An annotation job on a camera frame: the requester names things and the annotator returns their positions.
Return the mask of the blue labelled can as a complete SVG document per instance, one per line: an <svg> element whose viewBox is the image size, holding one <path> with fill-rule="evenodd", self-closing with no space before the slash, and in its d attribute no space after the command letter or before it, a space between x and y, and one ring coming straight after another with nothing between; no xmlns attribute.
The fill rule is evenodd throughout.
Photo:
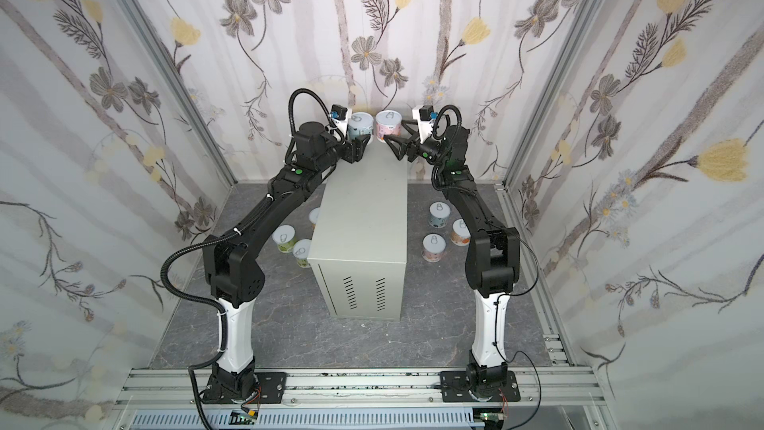
<svg viewBox="0 0 764 430"><path fill-rule="evenodd" d="M348 121L347 135L349 139L359 139L373 135L374 117L369 113L353 113Z"/></svg>

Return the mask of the pink labelled can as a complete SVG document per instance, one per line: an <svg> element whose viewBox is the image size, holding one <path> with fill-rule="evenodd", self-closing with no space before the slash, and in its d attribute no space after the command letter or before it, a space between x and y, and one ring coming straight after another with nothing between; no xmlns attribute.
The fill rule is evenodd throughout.
<svg viewBox="0 0 764 430"><path fill-rule="evenodd" d="M374 135L383 143L387 135L400 135L402 115L399 111L386 109L376 113L374 117Z"/></svg>

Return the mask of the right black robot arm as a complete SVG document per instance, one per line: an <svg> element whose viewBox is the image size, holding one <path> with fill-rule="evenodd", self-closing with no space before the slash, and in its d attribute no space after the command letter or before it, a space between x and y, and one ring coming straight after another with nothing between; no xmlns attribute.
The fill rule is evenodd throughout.
<svg viewBox="0 0 764 430"><path fill-rule="evenodd" d="M384 141L399 160L421 157L432 165L431 185L459 212L470 233L465 275L476 298L476 332L465 382L455 392L477 401L507 403L518 394L511 388L505 351L505 317L521 274L524 246L519 232L504 225L485 204L467 165L470 131L461 111L447 105L414 109L402 127L410 137L387 135Z"/></svg>

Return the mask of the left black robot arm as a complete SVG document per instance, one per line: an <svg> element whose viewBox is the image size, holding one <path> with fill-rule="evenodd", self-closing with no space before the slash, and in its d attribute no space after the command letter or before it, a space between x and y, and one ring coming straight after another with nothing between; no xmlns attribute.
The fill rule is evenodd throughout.
<svg viewBox="0 0 764 430"><path fill-rule="evenodd" d="M209 236L171 254L160 268L164 288L183 301L212 307L218 318L217 354L188 368L193 402L244 403L261 396L252 347L256 298L265 284L258 257L284 220L301 207L336 170L340 161L361 161L369 137L351 139L347 130L349 107L321 104L325 120L290 124L285 164L268 183L265 197L237 225L220 236ZM207 297L179 290L169 279L171 266L181 257L201 251Z"/></svg>

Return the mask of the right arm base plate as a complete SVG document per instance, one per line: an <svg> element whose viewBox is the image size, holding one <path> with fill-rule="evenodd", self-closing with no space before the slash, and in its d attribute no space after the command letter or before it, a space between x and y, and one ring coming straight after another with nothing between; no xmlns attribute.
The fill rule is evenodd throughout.
<svg viewBox="0 0 764 430"><path fill-rule="evenodd" d="M444 370L439 388L445 403L503 403L521 400L515 374L509 370L471 373Z"/></svg>

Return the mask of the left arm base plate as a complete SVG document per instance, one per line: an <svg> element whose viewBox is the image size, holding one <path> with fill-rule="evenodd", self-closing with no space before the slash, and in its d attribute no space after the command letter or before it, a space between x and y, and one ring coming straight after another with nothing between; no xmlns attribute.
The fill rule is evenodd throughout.
<svg viewBox="0 0 764 430"><path fill-rule="evenodd" d="M280 404L286 390L286 372L257 372L242 375L220 371L208 380L201 393L205 404Z"/></svg>

